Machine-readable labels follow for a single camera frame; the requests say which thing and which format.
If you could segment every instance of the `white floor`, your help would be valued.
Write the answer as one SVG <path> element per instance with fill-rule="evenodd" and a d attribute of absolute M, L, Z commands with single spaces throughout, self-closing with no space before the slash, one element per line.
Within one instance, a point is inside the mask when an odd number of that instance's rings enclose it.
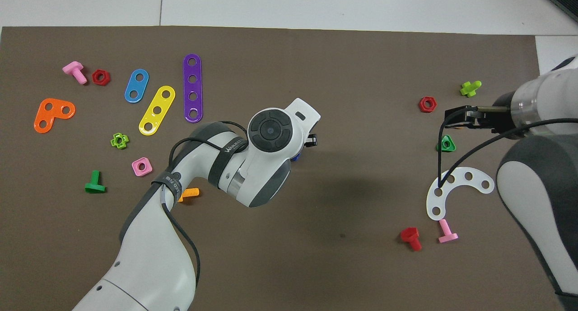
<path fill-rule="evenodd" d="M 537 35 L 541 72 L 578 52 L 578 23 L 548 0 L 0 0 L 0 26 L 27 25 Z"/>

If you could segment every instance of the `red hexagonal nut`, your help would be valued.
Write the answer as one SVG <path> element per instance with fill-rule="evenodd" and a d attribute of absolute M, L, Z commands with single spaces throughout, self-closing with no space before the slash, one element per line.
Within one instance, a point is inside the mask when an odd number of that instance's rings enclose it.
<path fill-rule="evenodd" d="M 438 106 L 438 103 L 433 97 L 422 97 L 420 100 L 420 110 L 423 113 L 431 113 L 436 106 Z"/>
<path fill-rule="evenodd" d="M 110 82 L 110 73 L 103 70 L 97 69 L 93 73 L 93 83 L 98 85 L 107 85 Z"/>

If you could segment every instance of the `white curved piece with holes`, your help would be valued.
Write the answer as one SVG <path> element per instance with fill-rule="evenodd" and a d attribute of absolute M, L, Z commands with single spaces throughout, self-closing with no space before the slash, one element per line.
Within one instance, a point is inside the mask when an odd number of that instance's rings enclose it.
<path fill-rule="evenodd" d="M 446 175 L 446 173 L 447 171 L 442 173 L 442 178 Z M 471 180 L 466 178 L 467 173 L 471 174 Z M 441 196 L 437 196 L 435 194 L 435 190 L 438 189 L 438 178 L 436 178 L 432 185 L 429 186 L 428 197 L 425 205 L 429 218 L 434 221 L 439 221 L 446 217 L 446 198 L 450 192 L 454 190 L 454 188 L 460 186 L 470 186 L 474 187 L 482 194 L 489 194 L 490 192 L 494 191 L 494 180 L 489 175 L 486 175 L 482 171 L 474 169 L 473 167 L 457 167 L 454 172 L 452 172 L 452 176 L 454 176 L 454 182 L 450 183 L 449 181 L 446 181 L 442 188 L 440 188 L 442 191 Z M 489 183 L 488 188 L 484 188 L 482 186 L 484 181 Z M 439 208 L 439 214 L 434 214 L 434 208 Z"/>

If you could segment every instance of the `purple strip with holes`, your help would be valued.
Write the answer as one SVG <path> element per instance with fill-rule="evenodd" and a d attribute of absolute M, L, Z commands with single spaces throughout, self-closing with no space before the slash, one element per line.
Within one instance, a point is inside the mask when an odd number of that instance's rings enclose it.
<path fill-rule="evenodd" d="M 199 122 L 203 118 L 203 82 L 200 57 L 196 54 L 188 54 L 182 60 L 182 94 L 184 118 L 188 122 Z"/>

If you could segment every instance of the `pink bolt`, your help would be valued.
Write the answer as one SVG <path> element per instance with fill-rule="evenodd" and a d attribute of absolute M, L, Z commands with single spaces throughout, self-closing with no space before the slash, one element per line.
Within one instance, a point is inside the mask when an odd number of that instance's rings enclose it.
<path fill-rule="evenodd" d="M 439 220 L 439 225 L 442 226 L 443 231 L 443 237 L 438 238 L 439 243 L 456 240 L 458 238 L 458 235 L 456 233 L 452 233 L 452 231 L 450 230 L 450 227 L 448 226 L 445 218 Z"/>
<path fill-rule="evenodd" d="M 62 71 L 68 75 L 74 76 L 74 78 L 78 81 L 78 83 L 85 84 L 87 83 L 86 77 L 84 77 L 84 75 L 82 75 L 82 72 L 80 71 L 83 68 L 84 66 L 82 66 L 81 63 L 74 61 L 68 64 L 67 66 L 64 66 L 62 68 Z"/>

